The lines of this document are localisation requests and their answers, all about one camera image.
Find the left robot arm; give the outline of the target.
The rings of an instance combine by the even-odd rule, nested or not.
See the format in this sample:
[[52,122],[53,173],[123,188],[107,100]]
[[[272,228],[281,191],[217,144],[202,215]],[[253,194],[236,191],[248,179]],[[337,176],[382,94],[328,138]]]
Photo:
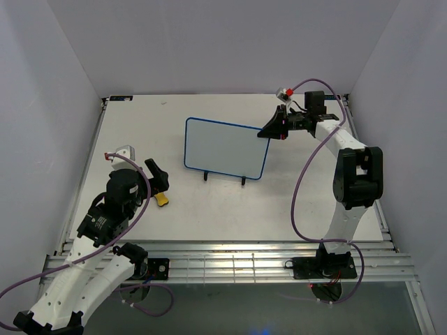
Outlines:
[[142,217],[149,199],[169,188],[168,173],[145,160],[147,178],[132,159],[107,154],[113,171],[106,190],[92,201],[72,248],[42,297],[13,324],[25,334],[82,334],[98,306],[129,278],[148,270],[147,251],[116,243]]

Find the yellow bone-shaped eraser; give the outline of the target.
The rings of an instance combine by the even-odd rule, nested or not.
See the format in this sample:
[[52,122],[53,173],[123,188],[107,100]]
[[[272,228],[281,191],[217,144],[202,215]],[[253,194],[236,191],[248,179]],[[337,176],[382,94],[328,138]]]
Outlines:
[[166,197],[164,192],[157,193],[154,198],[159,207],[164,207],[169,204],[169,199]]

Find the blue framed whiteboard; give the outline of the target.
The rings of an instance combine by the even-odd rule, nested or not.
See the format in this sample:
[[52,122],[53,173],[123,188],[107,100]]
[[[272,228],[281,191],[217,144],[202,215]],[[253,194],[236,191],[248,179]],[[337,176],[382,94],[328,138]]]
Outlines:
[[270,141],[259,127],[189,117],[185,121],[186,168],[231,177],[259,180]]

